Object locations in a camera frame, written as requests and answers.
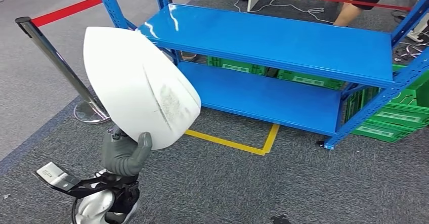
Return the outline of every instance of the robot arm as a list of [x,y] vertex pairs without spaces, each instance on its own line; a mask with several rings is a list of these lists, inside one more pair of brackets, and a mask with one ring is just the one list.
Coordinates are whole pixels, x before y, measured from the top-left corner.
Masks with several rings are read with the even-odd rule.
[[138,175],[151,149],[152,138],[148,132],[140,134],[135,142],[115,125],[103,138],[103,167],[119,176]]

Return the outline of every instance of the metal pole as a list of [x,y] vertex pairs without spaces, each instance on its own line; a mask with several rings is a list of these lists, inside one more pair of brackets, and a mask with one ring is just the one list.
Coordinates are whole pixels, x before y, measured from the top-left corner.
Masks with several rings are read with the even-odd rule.
[[34,44],[51,60],[57,69],[66,77],[80,94],[83,101],[74,108],[74,116],[85,123],[100,124],[110,120],[110,116],[100,102],[90,93],[88,88],[77,77],[60,53],[29,17],[15,19],[18,26],[31,38]]

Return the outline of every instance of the yellow line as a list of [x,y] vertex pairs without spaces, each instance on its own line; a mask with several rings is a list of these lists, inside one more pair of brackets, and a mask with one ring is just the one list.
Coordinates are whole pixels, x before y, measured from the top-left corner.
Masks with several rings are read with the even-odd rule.
[[239,144],[239,143],[236,143],[236,142],[232,142],[232,141],[224,140],[224,139],[221,139],[221,138],[213,137],[213,136],[206,135],[204,133],[200,133],[200,132],[193,131],[193,130],[190,130],[190,129],[187,130],[185,133],[187,135],[190,135],[190,136],[193,136],[193,137],[197,137],[197,138],[209,141],[209,142],[218,143],[218,144],[221,144],[221,145],[224,145],[224,146],[227,146],[227,147],[236,148],[236,149],[239,149],[239,150],[242,150],[242,151],[246,151],[246,152],[258,154],[258,155],[261,155],[261,156],[265,155],[265,151],[263,149],[258,149],[258,148],[255,148],[255,147],[250,147],[250,146],[246,146],[246,145]]
[[270,133],[268,133],[267,140],[265,141],[262,151],[269,153],[273,146],[274,140],[276,139],[277,133],[279,132],[280,126],[278,124],[273,124],[271,127]]

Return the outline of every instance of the blue shelf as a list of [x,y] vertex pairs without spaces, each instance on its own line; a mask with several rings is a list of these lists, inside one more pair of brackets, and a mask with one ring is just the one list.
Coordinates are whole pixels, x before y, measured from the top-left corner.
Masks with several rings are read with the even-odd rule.
[[156,45],[388,87],[388,33],[170,4],[139,27]]
[[190,62],[179,69],[205,107],[335,135],[340,91]]

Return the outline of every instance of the cable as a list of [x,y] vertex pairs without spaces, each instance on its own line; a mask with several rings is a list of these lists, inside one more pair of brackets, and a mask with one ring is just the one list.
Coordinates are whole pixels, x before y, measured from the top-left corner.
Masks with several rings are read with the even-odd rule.
[[78,199],[74,199],[73,205],[71,206],[71,223],[77,224],[76,221],[76,205],[77,205]]
[[[330,22],[330,21],[326,21],[326,20],[323,20],[323,19],[319,19],[316,15],[314,15],[314,13],[324,13],[324,12],[325,12],[325,9],[324,9],[324,8],[311,8],[311,9],[308,9],[307,11],[305,11],[305,10],[302,10],[302,9],[300,9],[300,8],[295,7],[295,6],[294,6],[294,5],[292,5],[292,4],[287,4],[287,5],[273,4],[273,2],[274,2],[274,1],[276,1],[276,0],[271,0],[271,2],[270,2],[269,4],[267,4],[267,5],[265,5],[265,6],[262,6],[262,7],[261,7],[261,8],[259,8],[258,10],[249,11],[249,12],[243,12],[243,13],[254,13],[254,12],[259,12],[260,10],[262,10],[262,9],[264,9],[264,8],[266,8],[266,7],[269,7],[269,6],[274,6],[274,7],[293,7],[293,8],[297,9],[297,10],[298,10],[298,11],[300,11],[300,12],[310,14],[311,16],[313,16],[313,17],[314,17],[315,19],[317,19],[318,21],[325,22],[325,23],[332,23],[332,22]],[[242,11],[241,11],[241,8],[237,6],[237,4],[238,4],[239,2],[240,2],[240,0],[237,0],[237,1],[236,1],[236,3],[234,3],[234,6],[235,6],[236,8],[238,8],[238,11],[239,11],[239,12],[242,12]]]

